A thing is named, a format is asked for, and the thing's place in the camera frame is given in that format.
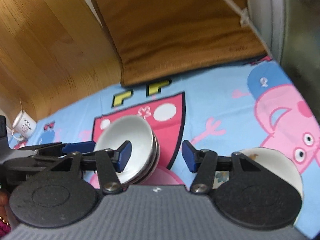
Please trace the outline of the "person's hand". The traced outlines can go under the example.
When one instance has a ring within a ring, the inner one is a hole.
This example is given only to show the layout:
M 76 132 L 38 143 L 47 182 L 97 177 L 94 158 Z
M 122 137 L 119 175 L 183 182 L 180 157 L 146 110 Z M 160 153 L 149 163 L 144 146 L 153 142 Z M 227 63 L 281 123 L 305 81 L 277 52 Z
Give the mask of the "person's hand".
M 5 191 L 0 191 L 0 216 L 6 223 L 9 223 L 7 216 L 8 195 Z

